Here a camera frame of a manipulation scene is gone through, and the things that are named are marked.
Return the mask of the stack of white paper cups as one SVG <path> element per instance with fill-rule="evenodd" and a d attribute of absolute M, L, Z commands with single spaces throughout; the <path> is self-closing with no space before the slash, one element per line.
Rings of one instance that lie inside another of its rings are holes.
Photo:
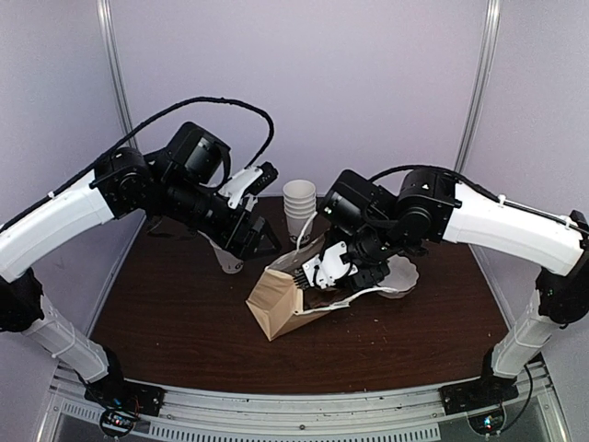
<path fill-rule="evenodd" d="M 309 180 L 291 180 L 283 186 L 283 209 L 289 239 L 307 244 L 311 240 L 313 222 L 307 220 L 316 212 L 316 186 Z"/>

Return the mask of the brown paper takeout bag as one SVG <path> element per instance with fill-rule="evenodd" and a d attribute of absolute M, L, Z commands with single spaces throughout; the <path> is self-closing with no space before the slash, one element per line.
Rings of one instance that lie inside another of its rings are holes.
<path fill-rule="evenodd" d="M 341 240 L 328 244 L 325 237 L 300 244 L 268 265 L 251 291 L 246 304 L 271 342 L 276 338 L 319 319 L 331 311 L 347 308 L 364 294 L 380 291 L 380 284 L 362 290 L 340 287 L 346 272 L 341 256 L 349 253 Z M 304 310 L 304 294 L 336 292 L 348 296 L 329 307 Z"/>

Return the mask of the brown cardboard cup carrier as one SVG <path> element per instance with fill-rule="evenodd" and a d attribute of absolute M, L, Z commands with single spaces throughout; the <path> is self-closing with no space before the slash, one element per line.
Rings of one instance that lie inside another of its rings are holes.
<path fill-rule="evenodd" d="M 348 295 L 336 292 L 309 292 L 304 294 L 304 310 L 329 307 L 345 299 Z"/>

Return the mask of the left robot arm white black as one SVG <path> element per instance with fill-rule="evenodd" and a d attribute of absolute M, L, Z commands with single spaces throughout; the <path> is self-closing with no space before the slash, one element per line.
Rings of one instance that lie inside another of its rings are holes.
<path fill-rule="evenodd" d="M 113 409 L 132 401 L 116 355 L 84 336 L 43 294 L 32 266 L 68 240 L 142 210 L 168 217 L 247 261 L 281 248 L 267 221 L 251 214 L 255 197 L 278 177 L 269 162 L 230 172 L 220 145 L 123 148 L 96 162 L 58 194 L 47 195 L 1 227 L 1 329 L 21 332 L 72 367 Z"/>

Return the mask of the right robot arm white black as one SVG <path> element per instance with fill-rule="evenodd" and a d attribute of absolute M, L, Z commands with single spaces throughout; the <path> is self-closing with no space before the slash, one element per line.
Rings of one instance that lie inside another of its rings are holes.
<path fill-rule="evenodd" d="M 477 245 L 540 267 L 528 307 L 486 354 L 472 386 L 472 399 L 491 406 L 557 328 L 587 314 L 587 222 L 578 211 L 556 216 L 508 202 L 452 170 L 406 170 L 398 194 L 350 169 L 328 192 L 330 222 L 359 270 L 382 268 L 400 252 L 423 254 L 425 241 Z"/>

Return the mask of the white scalloped bowl black rim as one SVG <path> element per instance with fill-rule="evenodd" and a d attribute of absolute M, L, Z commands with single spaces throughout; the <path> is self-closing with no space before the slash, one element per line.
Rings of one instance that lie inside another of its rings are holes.
<path fill-rule="evenodd" d="M 417 267 L 406 257 L 393 256 L 388 260 L 389 275 L 380 283 L 379 295 L 400 299 L 410 293 L 418 283 Z"/>

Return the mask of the white cup holding straws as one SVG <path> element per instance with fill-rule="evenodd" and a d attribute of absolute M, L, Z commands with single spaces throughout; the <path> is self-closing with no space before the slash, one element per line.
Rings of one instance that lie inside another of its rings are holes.
<path fill-rule="evenodd" d="M 213 244 L 213 250 L 221 270 L 226 274 L 236 274 L 243 269 L 243 262 L 226 250 Z"/>

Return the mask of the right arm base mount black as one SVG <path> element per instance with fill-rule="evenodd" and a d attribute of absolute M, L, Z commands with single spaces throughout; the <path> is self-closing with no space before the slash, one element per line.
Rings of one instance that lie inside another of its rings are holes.
<path fill-rule="evenodd" d="M 497 377 L 489 366 L 478 378 L 443 386 L 439 393 L 446 415 L 501 405 L 519 395 L 515 378 Z"/>

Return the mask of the aluminium front rail frame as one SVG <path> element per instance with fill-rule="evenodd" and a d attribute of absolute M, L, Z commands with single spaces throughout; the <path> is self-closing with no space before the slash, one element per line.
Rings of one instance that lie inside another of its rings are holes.
<path fill-rule="evenodd" d="M 568 441 L 541 361 L 502 405 L 455 414 L 442 385 L 318 395 L 262 395 L 165 386 L 124 441 Z"/>

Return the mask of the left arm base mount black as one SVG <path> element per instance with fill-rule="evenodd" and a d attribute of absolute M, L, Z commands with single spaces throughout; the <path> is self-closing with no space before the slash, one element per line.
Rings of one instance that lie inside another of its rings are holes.
<path fill-rule="evenodd" d="M 81 376 L 78 378 L 85 387 L 85 398 L 105 409 L 159 416 L 165 397 L 164 389 L 126 380 L 117 365 L 109 365 L 106 376 L 94 382 Z"/>

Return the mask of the right aluminium corner post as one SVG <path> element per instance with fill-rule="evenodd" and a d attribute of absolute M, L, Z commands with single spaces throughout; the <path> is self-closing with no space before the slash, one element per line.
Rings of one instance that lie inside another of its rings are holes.
<path fill-rule="evenodd" d="M 502 1 L 489 0 L 487 2 L 484 26 L 481 34 L 477 70 L 470 102 L 468 105 L 467 118 L 461 135 L 454 165 L 454 170 L 457 172 L 463 172 L 465 170 L 466 164 L 468 162 L 468 156 L 474 143 L 480 113 L 483 107 L 485 92 L 489 83 L 496 52 L 501 21 L 501 10 Z"/>

